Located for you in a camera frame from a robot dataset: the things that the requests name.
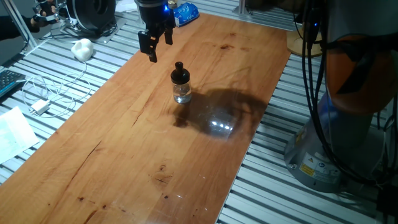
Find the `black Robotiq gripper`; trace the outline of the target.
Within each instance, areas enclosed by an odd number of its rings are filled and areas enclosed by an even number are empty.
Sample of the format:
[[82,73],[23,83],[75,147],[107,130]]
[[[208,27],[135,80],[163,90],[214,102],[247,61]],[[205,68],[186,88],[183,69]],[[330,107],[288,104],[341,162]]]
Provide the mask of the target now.
[[169,8],[168,0],[135,0],[142,21],[146,25],[144,31],[138,32],[140,51],[157,62],[156,45],[158,38],[152,35],[164,34],[165,43],[173,44],[175,28],[174,11]]

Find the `operator hand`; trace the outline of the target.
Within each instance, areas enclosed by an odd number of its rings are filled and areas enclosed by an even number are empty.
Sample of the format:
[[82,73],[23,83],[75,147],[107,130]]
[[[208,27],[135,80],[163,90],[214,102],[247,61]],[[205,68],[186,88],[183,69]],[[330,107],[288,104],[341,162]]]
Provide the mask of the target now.
[[36,0],[32,9],[35,13],[33,16],[35,22],[46,24],[55,24],[58,22],[56,7],[48,0]]

